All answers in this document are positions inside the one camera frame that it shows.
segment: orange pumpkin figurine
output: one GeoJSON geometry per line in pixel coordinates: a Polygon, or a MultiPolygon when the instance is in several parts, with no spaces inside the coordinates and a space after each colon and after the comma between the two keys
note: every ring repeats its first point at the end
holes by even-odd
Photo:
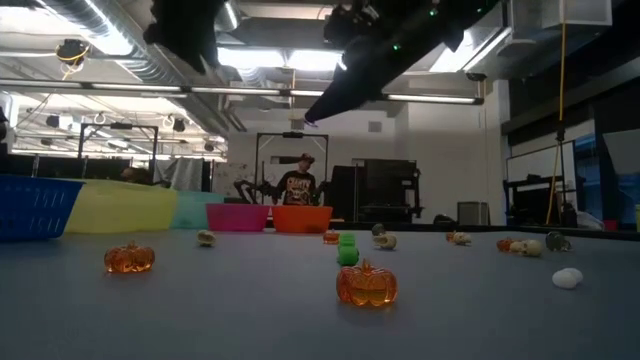
{"type": "Polygon", "coordinates": [[[509,248],[511,247],[512,243],[513,243],[513,239],[506,238],[506,239],[498,240],[498,242],[496,243],[496,246],[498,247],[498,251],[500,252],[509,252],[509,248]]]}
{"type": "Polygon", "coordinates": [[[371,267],[367,259],[360,267],[344,267],[336,279],[338,297],[357,306],[391,304],[398,296],[398,283],[391,271],[371,267]]]}
{"type": "Polygon", "coordinates": [[[151,270],[156,255],[153,249],[136,246],[132,241],[127,246],[115,247],[104,254],[104,266],[108,272],[128,273],[151,270]]]}

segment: pumpkin stem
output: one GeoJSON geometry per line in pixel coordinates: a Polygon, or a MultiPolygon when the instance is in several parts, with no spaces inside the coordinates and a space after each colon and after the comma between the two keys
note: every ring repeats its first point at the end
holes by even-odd
{"type": "Polygon", "coordinates": [[[371,263],[369,263],[369,260],[367,260],[367,258],[362,259],[362,272],[371,272],[371,263]]]}

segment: black graphic t-shirt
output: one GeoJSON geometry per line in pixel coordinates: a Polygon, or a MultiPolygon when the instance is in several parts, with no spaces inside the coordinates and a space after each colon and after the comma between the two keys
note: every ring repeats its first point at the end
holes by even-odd
{"type": "Polygon", "coordinates": [[[284,191],[284,205],[311,205],[315,189],[316,178],[298,171],[289,171],[278,183],[278,195],[284,191]]]}

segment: person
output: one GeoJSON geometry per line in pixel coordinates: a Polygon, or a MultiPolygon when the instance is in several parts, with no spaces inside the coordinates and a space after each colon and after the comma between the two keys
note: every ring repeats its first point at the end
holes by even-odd
{"type": "Polygon", "coordinates": [[[298,161],[298,170],[289,171],[276,186],[273,204],[276,205],[284,192],[283,205],[312,205],[313,193],[316,191],[316,178],[309,174],[315,159],[304,153],[298,161]]]}

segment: teal bin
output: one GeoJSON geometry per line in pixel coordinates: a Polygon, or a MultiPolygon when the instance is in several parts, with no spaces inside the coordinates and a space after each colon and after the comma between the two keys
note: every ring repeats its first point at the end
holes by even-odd
{"type": "Polygon", "coordinates": [[[224,196],[196,191],[178,191],[172,229],[208,229],[206,204],[222,204],[224,196]]]}

